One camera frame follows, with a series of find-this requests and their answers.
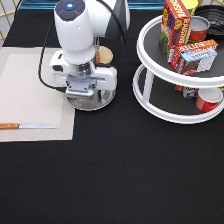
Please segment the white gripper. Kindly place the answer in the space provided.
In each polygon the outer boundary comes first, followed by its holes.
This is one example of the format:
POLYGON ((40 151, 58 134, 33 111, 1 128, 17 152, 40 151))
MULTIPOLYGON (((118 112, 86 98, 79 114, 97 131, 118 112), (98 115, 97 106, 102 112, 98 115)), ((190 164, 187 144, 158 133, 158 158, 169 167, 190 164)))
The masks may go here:
POLYGON ((63 55, 63 51, 56 51, 50 61, 53 81, 60 87, 67 88, 68 76, 78 78, 95 78, 97 85, 95 89, 113 91, 117 86, 117 70, 113 66, 95 64, 93 60, 80 65, 69 64, 63 55))

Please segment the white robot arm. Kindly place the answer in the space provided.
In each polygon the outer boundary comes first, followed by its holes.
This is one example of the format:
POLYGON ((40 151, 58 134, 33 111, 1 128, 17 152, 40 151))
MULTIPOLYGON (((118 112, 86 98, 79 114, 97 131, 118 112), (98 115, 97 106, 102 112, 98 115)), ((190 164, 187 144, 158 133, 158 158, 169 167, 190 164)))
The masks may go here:
POLYGON ((117 70, 96 63, 94 39, 120 38, 125 44, 130 24, 127 0, 60 0, 54 22, 61 46, 50 62, 54 83, 74 94, 114 91, 117 70))

